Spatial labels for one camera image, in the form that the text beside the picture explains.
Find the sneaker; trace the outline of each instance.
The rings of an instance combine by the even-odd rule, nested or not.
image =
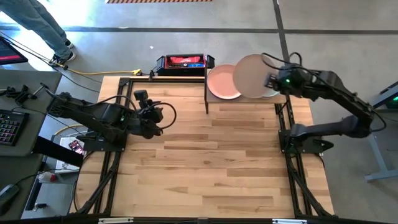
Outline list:
[[[66,45],[69,49],[72,49],[73,46],[74,46],[74,44],[71,43],[68,39],[67,39],[67,41],[65,41],[65,45]]]
[[[52,57],[52,59],[50,60],[49,64],[52,66],[58,66],[57,64],[63,65],[63,64],[65,64],[65,62],[70,62],[75,58],[76,58],[76,54],[73,52],[70,52],[70,55],[68,58],[60,58],[59,56],[54,55]]]

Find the keyboard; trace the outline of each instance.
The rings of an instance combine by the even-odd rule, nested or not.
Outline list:
[[[15,146],[29,113],[0,110],[0,145]]]

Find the wooden table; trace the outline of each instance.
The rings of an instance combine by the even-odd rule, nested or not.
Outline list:
[[[98,100],[116,95],[118,83],[119,77],[104,77]],[[294,217],[274,102],[212,103],[206,114],[203,85],[134,84],[133,91],[147,90],[149,98],[173,104],[178,117],[161,137],[129,136],[112,216]],[[312,124],[307,100],[292,97],[292,106],[296,123]],[[172,110],[165,107],[160,126],[172,119]],[[98,185],[103,157],[104,153],[94,153],[81,170],[76,191],[79,208]],[[308,154],[302,157],[309,189],[333,213],[321,160]],[[303,204],[300,191],[298,195]]]

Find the jeans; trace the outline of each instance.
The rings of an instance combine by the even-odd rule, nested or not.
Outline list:
[[[60,58],[68,58],[67,35],[37,0],[0,0],[0,11],[28,30],[33,30]]]

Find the gray floor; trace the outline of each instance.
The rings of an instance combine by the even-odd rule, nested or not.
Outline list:
[[[66,1],[42,1],[62,26],[83,27],[192,27],[276,29],[272,0],[230,1],[185,4],[103,4],[103,1],[68,1],[77,11],[73,17],[64,10]],[[398,2],[395,0],[279,0],[285,29],[395,30]],[[0,14],[1,22],[12,22]],[[7,31],[16,39],[32,44],[50,57],[51,50],[31,31]],[[164,54],[203,52],[216,63],[236,63],[247,54],[268,52],[281,57],[278,34],[204,34],[137,32],[68,32],[76,45],[78,58],[70,67],[86,72],[134,70],[147,72]],[[336,72],[347,88],[371,101],[383,88],[397,81],[395,70],[398,35],[286,35],[289,52],[303,55],[308,68]],[[49,69],[36,59],[30,64]],[[99,90],[98,83],[65,73],[82,85]],[[62,80],[58,92],[96,101],[97,94]],[[336,103],[318,100],[311,103],[315,123],[336,121],[349,113]],[[398,119],[393,114],[390,118]],[[398,168],[397,123],[377,134],[389,167]],[[63,126],[46,119],[41,132],[49,138]],[[326,175],[335,213],[344,218],[397,223],[398,178],[365,183],[364,175],[379,170],[370,145],[363,139],[328,138],[335,147],[325,153]],[[61,215],[70,203],[70,185],[47,185],[39,200],[50,204],[24,218]],[[56,189],[58,194],[47,192]]]

